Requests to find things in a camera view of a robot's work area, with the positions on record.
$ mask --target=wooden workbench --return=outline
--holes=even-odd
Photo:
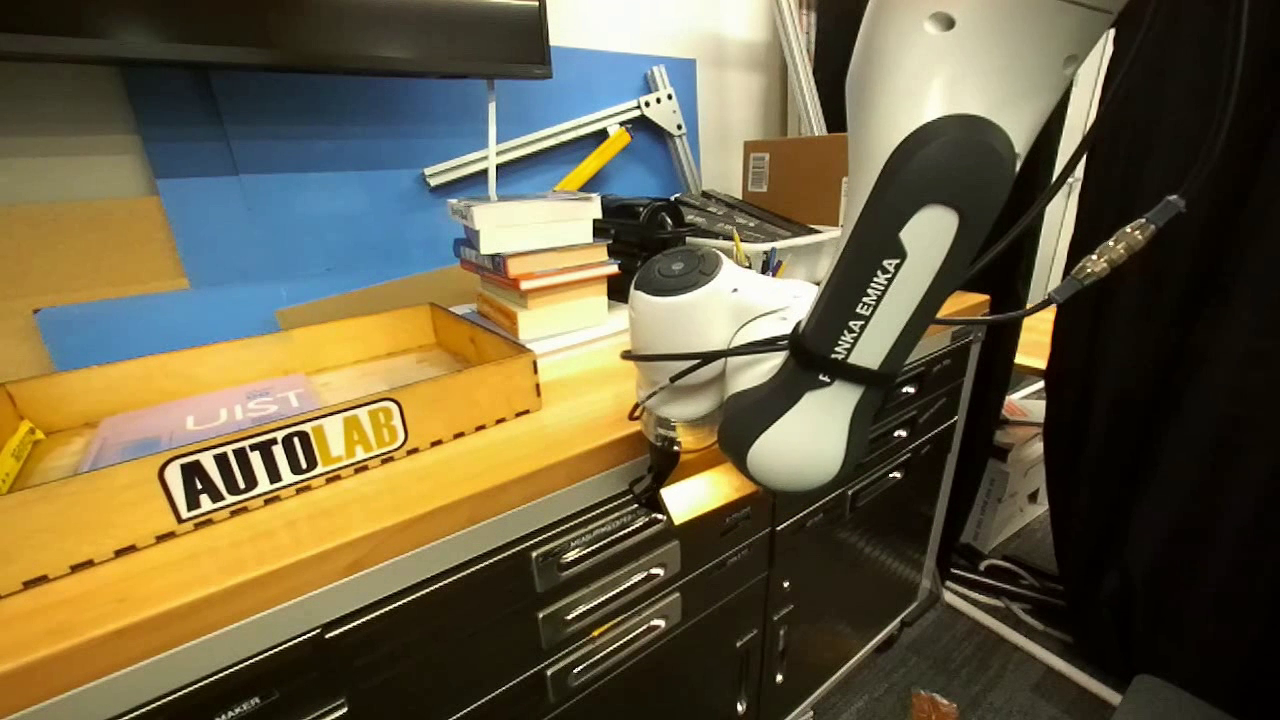
[[[956,297],[945,317],[981,306]],[[526,418],[4,595],[0,714],[646,454],[617,352],[543,358],[543,407]]]

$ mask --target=stack of books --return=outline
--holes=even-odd
[[[610,306],[599,197],[453,201],[461,267],[480,276],[476,317],[528,347],[619,330]]]

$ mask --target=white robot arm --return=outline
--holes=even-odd
[[[862,375],[901,368],[956,291],[1024,153],[1121,9],[871,0],[846,85],[854,224],[819,291],[703,248],[655,255],[634,282],[648,440],[679,452],[715,434],[774,492],[841,478],[881,400]],[[790,352],[677,375],[696,352],[776,330],[794,330]]]

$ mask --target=autolab label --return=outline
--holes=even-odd
[[[197,519],[289,484],[331,477],[401,452],[409,424],[398,400],[358,404],[271,433],[171,454],[159,467],[178,519]]]

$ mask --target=blue wall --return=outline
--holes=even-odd
[[[501,140],[646,96],[664,62],[690,129],[696,69],[674,57],[558,49],[553,79],[501,79]],[[485,147],[480,79],[126,69],[188,291],[43,306],[55,368],[130,358],[275,328],[284,305],[453,265],[447,197],[419,168]],[[668,145],[634,147],[592,185],[610,197],[679,187]],[[548,190],[598,140],[501,168],[501,190]]]

